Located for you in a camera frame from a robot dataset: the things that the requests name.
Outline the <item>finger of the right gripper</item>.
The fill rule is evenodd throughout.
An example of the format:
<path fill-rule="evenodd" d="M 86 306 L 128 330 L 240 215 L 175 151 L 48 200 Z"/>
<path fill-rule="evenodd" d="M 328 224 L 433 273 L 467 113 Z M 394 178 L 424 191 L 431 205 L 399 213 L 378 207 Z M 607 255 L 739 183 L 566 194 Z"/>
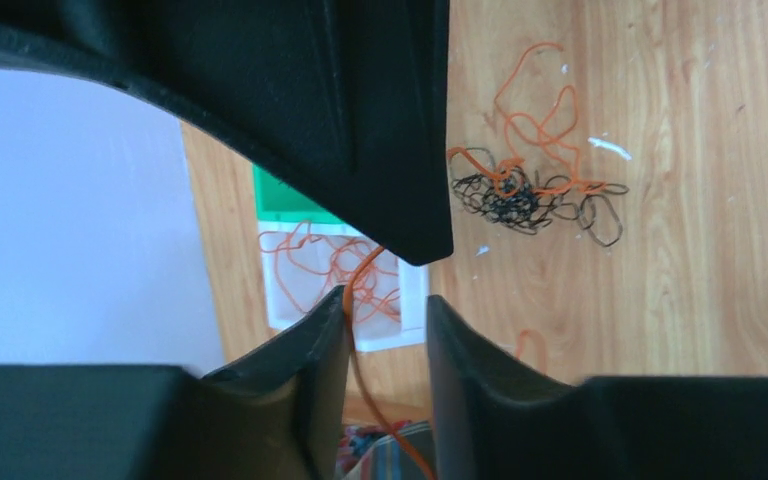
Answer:
<path fill-rule="evenodd" d="M 451 255 L 446 1 L 0 1 L 0 68 L 94 81 L 401 259 Z"/>

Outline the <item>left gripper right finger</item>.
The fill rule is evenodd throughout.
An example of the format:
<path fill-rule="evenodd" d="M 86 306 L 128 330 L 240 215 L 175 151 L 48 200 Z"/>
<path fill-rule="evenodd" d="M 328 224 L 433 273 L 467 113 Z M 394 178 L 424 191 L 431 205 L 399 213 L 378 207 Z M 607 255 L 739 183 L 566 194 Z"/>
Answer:
<path fill-rule="evenodd" d="M 427 300 L 442 479 L 768 479 L 768 377 L 595 376 L 519 362 Z"/>

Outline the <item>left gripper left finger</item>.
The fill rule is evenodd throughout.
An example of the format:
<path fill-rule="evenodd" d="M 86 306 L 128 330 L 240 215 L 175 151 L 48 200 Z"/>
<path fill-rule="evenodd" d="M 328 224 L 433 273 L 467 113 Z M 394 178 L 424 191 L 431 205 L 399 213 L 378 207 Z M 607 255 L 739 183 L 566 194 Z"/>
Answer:
<path fill-rule="evenodd" d="M 0 479 L 330 479 L 348 369 L 343 291 L 205 376 L 0 365 Z"/>

